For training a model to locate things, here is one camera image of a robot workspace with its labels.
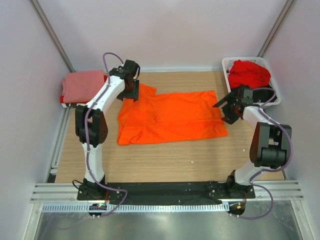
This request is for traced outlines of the orange t-shirt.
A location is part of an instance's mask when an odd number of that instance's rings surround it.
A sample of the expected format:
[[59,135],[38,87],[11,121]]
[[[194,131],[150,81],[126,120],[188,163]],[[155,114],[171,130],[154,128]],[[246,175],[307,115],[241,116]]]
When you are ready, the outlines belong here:
[[140,84],[139,99],[124,99],[119,111],[119,145],[205,140],[228,135],[214,90],[158,94]]

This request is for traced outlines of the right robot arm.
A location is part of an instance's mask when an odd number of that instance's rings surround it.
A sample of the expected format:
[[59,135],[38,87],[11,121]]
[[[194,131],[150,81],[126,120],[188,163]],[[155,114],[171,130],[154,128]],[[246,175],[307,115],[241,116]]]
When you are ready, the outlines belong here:
[[222,121],[234,124],[242,119],[254,127],[249,149],[249,160],[234,170],[226,180],[225,192],[231,198],[253,190],[253,181],[265,172],[275,173],[284,170],[293,157],[292,128],[280,124],[264,112],[264,106],[276,97],[273,88],[265,87],[272,96],[265,102],[255,103],[257,89],[241,87],[237,92],[229,92],[213,105],[221,108]]

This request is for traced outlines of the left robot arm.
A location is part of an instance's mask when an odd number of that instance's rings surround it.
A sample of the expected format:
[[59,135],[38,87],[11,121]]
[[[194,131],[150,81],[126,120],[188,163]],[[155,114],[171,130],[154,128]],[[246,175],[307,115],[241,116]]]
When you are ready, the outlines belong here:
[[108,136],[105,113],[114,100],[139,99],[140,66],[126,60],[113,68],[98,93],[85,105],[75,109],[75,134],[82,143],[85,175],[78,187],[78,200],[101,200],[107,193],[102,148]]

